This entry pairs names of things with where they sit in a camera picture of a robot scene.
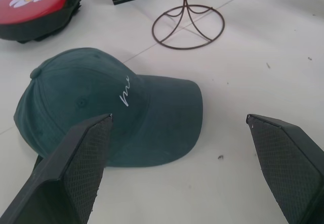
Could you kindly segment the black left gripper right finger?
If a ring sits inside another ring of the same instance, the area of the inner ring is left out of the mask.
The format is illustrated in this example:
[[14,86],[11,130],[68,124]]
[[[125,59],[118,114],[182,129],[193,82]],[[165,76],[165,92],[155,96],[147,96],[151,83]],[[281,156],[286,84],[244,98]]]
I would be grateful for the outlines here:
[[248,114],[263,176],[288,223],[323,223],[323,150],[298,126]]

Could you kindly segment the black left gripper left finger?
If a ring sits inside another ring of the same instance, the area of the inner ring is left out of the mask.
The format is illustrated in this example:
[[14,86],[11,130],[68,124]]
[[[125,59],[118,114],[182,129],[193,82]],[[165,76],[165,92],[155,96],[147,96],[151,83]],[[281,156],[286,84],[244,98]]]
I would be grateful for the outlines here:
[[1,223],[87,223],[108,156],[112,114],[73,126],[56,150],[38,159]]

